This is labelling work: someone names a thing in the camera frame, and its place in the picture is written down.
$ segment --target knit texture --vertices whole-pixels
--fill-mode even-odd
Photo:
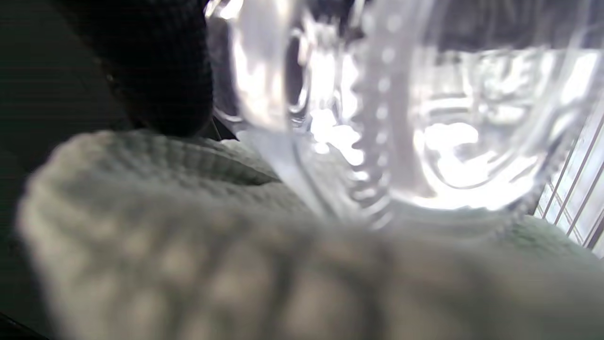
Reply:
[[[66,338],[604,336],[604,274],[553,226],[471,247],[325,226],[233,143],[86,134],[31,178],[19,230]]]

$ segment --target clear glass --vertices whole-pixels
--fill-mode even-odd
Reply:
[[[213,0],[217,116],[324,218],[493,232],[600,101],[593,0]]]

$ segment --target black sleeve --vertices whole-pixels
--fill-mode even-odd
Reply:
[[[137,127],[187,137],[211,120],[207,0],[52,0]]]

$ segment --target white knit fabric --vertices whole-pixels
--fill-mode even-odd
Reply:
[[[18,216],[73,340],[604,335],[604,275],[547,226],[473,248],[328,228],[236,142],[77,136]]]

